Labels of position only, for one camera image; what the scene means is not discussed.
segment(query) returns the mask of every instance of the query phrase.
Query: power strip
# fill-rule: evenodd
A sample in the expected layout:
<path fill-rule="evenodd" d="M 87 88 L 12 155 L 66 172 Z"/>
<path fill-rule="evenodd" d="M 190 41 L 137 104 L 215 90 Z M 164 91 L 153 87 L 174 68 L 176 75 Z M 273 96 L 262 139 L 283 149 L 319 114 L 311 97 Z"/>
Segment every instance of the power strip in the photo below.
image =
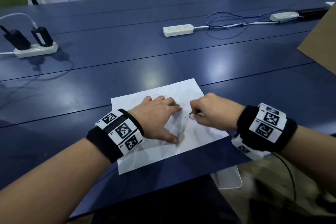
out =
<path fill-rule="evenodd" d="M 46 54 L 52 54 L 57 52 L 58 45 L 53 42 L 52 46 L 49 47 L 43 47 L 39 44 L 32 44 L 31 48 L 28 50 L 20 51 L 18 49 L 14 49 L 14 54 L 19 58 L 26 58 L 26 57 L 32 57 L 32 56 L 40 56 L 40 55 L 46 55 Z"/>
<path fill-rule="evenodd" d="M 163 34 L 165 36 L 175 36 L 175 35 L 187 35 L 194 32 L 194 26 L 191 24 L 170 26 L 163 28 Z"/>

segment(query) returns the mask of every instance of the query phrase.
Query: table surface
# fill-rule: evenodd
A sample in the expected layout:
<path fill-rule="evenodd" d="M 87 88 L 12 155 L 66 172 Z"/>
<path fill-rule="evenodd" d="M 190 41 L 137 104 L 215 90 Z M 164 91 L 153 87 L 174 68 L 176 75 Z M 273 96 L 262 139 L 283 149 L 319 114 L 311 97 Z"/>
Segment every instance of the table surface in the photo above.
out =
<path fill-rule="evenodd" d="M 190 78 L 204 94 L 264 102 L 301 125 L 336 133 L 336 76 L 296 49 L 317 20 L 162 33 L 164 26 L 202 26 L 220 10 L 252 16 L 325 1 L 333 0 L 92 0 L 0 10 L 29 14 L 60 46 L 52 55 L 0 58 L 0 189 L 85 137 L 111 110 L 111 97 Z M 2 24 L 25 35 L 31 28 L 25 17 Z M 0 51 L 12 51 L 3 37 Z M 248 160 L 227 137 L 123 175 L 114 163 L 72 217 Z"/>

